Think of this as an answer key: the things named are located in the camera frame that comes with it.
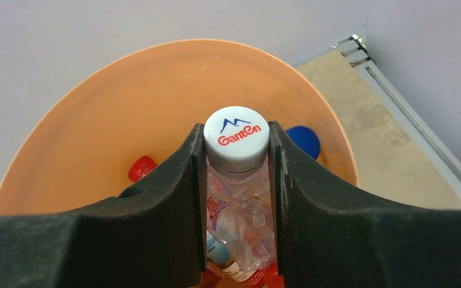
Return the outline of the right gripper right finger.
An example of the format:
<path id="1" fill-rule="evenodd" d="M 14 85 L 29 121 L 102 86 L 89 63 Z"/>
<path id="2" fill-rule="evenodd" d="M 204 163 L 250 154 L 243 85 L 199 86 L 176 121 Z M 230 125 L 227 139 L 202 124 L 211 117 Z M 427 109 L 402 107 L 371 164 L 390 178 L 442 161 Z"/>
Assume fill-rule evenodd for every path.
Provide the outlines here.
<path id="1" fill-rule="evenodd" d="M 278 273 L 286 287 L 461 287 L 461 210 L 364 191 L 270 126 Z"/>

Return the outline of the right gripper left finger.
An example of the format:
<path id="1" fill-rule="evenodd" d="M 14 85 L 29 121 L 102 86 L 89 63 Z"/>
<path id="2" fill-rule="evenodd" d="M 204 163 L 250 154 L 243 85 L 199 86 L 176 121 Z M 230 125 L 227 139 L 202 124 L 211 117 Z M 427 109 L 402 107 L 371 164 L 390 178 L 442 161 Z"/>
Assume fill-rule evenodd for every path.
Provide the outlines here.
<path id="1" fill-rule="evenodd" d="M 206 268 L 203 125 L 119 196 L 0 216 L 0 287 L 190 287 Z"/>

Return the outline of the large red label bottle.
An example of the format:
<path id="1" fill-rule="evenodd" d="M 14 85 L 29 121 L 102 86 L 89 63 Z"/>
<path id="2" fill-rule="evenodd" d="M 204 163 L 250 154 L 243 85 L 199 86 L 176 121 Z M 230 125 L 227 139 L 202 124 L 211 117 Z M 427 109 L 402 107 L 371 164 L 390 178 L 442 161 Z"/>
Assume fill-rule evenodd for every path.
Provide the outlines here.
<path id="1" fill-rule="evenodd" d="M 144 155 L 138 158 L 128 171 L 128 178 L 133 182 L 137 182 L 153 171 L 158 164 L 149 156 Z"/>

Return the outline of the clear crushed water bottle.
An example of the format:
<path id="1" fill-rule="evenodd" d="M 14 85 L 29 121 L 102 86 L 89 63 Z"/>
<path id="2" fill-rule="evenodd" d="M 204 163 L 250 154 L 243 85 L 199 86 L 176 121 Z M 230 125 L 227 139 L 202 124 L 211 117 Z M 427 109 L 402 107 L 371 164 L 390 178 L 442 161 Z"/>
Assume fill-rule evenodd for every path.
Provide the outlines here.
<path id="1" fill-rule="evenodd" d="M 237 283 L 245 283 L 254 274 L 254 272 L 243 272 L 227 248 L 209 232 L 206 233 L 206 258 Z"/>

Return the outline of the small blue label bottle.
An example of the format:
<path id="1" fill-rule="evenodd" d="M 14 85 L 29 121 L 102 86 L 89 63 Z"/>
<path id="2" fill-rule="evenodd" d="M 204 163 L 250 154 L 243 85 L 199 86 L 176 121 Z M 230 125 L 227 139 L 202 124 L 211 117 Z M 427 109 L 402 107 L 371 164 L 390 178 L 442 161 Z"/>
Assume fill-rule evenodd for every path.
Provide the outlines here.
<path id="1" fill-rule="evenodd" d="M 268 150 L 270 127 L 258 112 L 229 106 L 203 128 L 206 229 L 244 272 L 276 261 Z"/>

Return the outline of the Pepsi bottle blue label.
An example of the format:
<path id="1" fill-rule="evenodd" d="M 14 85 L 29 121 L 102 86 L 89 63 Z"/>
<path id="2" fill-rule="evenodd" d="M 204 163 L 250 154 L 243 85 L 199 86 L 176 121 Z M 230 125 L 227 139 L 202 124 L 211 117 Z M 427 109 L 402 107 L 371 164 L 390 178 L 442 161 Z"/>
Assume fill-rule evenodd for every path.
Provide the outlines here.
<path id="1" fill-rule="evenodd" d="M 321 144 L 316 133 L 309 127 L 297 125 L 286 130 L 294 144 L 306 154 L 317 160 L 321 153 Z"/>

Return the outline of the brown bottle red cap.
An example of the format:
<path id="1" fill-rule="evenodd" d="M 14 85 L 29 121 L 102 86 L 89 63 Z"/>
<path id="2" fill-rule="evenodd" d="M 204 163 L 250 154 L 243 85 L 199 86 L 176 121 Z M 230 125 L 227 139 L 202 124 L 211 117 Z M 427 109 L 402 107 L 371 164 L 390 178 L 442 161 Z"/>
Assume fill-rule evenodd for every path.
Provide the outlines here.
<path id="1" fill-rule="evenodd" d="M 216 264 L 208 262 L 206 271 L 202 273 L 202 281 L 198 287 L 284 287 L 283 277 L 277 272 L 277 264 L 273 263 L 265 269 L 243 272 L 236 263 L 228 268 L 220 269 Z"/>

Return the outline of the orange plastic bin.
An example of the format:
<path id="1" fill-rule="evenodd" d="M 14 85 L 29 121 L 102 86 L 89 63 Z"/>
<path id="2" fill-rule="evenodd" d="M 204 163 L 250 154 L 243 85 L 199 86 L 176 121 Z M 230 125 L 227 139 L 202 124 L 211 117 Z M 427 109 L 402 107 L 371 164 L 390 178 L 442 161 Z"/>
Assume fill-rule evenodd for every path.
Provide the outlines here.
<path id="1" fill-rule="evenodd" d="M 346 133 L 323 95 L 267 52 L 182 40 L 128 55 L 70 91 L 36 125 L 0 185 L 0 215 L 47 214 L 117 196 L 141 156 L 161 163 L 197 123 L 244 106 L 318 136 L 322 164 L 359 183 Z"/>

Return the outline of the aluminium frame rail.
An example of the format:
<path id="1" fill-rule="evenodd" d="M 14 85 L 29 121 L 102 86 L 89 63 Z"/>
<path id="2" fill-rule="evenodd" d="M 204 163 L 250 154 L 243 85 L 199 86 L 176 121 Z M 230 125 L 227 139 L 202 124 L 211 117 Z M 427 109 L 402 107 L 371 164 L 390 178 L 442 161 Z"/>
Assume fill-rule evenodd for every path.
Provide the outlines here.
<path id="1" fill-rule="evenodd" d="M 332 49 L 346 59 L 379 97 L 397 123 L 404 128 L 461 200 L 461 162 L 387 79 L 368 54 L 362 40 L 361 33 L 354 34 L 334 43 Z"/>

